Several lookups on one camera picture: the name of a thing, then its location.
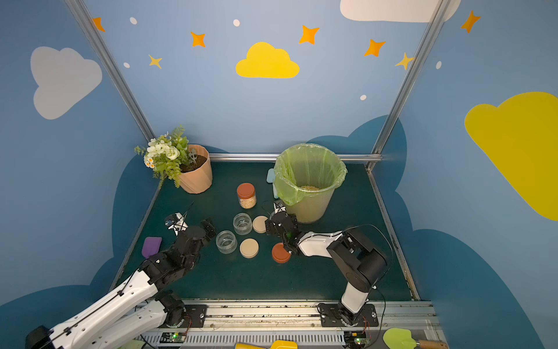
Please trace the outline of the beige lid oatmeal jar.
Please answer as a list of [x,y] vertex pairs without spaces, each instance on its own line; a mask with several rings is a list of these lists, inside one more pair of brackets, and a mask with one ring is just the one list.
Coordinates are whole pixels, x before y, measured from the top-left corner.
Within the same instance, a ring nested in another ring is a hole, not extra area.
[[251,233],[253,229],[252,219],[246,213],[237,214],[233,218],[232,223],[233,223],[234,231],[240,236],[245,236]]

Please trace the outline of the beige jar lid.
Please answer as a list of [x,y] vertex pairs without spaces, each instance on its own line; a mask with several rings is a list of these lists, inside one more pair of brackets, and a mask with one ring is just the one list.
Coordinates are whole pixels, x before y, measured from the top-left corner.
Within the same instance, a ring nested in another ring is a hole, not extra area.
[[267,232],[267,227],[266,227],[267,221],[268,218],[263,215],[254,218],[252,221],[254,231],[256,231],[259,234],[265,234]]
[[240,245],[240,252],[246,259],[251,259],[257,256],[260,250],[259,243],[253,238],[247,238],[242,241]]

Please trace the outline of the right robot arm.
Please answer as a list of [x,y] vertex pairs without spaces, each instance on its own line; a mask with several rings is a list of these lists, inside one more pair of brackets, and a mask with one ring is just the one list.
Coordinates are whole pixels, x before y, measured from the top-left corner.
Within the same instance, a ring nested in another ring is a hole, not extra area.
[[276,212],[265,222],[266,234],[280,238],[290,255],[332,259],[347,280],[333,319],[348,327],[358,325],[369,294],[388,272],[391,261],[358,227],[324,234],[303,233],[295,215]]

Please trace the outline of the red lid oatmeal jar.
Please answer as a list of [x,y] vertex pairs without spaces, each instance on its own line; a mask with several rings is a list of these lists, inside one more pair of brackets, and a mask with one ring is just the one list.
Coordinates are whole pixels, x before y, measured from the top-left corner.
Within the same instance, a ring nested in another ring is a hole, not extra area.
[[251,183],[241,183],[236,192],[243,209],[251,209],[257,204],[256,190]]

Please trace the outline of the clear oatmeal jar front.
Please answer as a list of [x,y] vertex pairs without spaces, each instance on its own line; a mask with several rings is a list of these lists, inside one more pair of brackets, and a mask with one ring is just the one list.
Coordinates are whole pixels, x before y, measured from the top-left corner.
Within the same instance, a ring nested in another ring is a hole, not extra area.
[[232,231],[221,231],[216,236],[216,245],[222,254],[231,254],[236,250],[238,242]]

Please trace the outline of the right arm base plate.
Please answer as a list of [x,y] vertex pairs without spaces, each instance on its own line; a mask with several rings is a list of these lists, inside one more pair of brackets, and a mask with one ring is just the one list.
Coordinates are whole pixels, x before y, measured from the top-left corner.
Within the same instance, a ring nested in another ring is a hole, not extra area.
[[372,304],[365,304],[357,313],[345,309],[341,303],[319,303],[317,306],[322,327],[378,327],[379,317]]

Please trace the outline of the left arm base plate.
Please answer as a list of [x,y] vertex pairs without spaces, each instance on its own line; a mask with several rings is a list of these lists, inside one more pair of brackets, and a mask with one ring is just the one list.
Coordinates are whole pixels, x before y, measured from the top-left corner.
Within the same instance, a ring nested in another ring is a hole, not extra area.
[[185,304],[180,312],[177,328],[202,328],[204,326],[208,306],[205,304]]

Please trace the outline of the red jar lid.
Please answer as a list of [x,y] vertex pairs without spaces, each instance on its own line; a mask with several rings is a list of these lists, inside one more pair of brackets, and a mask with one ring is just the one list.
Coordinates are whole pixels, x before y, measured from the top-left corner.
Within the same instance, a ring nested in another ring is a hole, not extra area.
[[291,253],[285,249],[283,243],[277,243],[272,248],[272,258],[276,263],[287,263],[291,258]]

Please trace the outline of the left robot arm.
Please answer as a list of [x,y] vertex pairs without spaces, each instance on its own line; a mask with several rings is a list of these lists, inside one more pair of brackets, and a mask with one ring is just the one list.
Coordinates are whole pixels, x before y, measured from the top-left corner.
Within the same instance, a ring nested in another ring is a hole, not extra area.
[[162,325],[192,324],[184,302],[167,288],[193,270],[217,236],[210,219],[177,226],[168,250],[144,260],[131,276],[81,313],[26,336],[26,348],[118,348]]

